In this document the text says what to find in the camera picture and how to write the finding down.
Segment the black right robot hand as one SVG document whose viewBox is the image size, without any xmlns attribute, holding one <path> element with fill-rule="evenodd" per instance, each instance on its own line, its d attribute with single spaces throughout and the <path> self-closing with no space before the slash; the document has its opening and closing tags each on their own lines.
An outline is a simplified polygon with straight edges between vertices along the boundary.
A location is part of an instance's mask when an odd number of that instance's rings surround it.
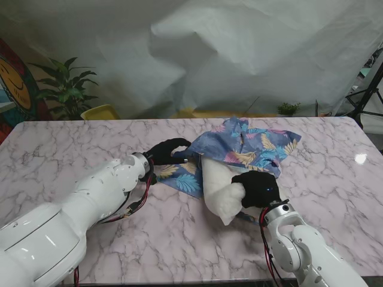
<svg viewBox="0 0 383 287">
<path fill-rule="evenodd" d="M 232 183 L 240 183 L 244 187 L 244 208 L 268 207 L 273 202 L 281 202 L 279 188 L 274 175 L 267 172 L 251 170 L 232 178 Z"/>
</svg>

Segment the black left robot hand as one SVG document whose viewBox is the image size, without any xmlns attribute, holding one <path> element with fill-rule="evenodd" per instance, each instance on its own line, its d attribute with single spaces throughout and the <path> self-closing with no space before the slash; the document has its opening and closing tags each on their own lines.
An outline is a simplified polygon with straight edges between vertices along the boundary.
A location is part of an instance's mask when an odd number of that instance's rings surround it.
<svg viewBox="0 0 383 287">
<path fill-rule="evenodd" d="M 143 155 L 151 160 L 155 166 L 167 164 L 183 164 L 188 161 L 186 158 L 173 157 L 172 152 L 181 146 L 189 147 L 191 142 L 184 138 L 173 138 L 160 142 Z"/>
</svg>

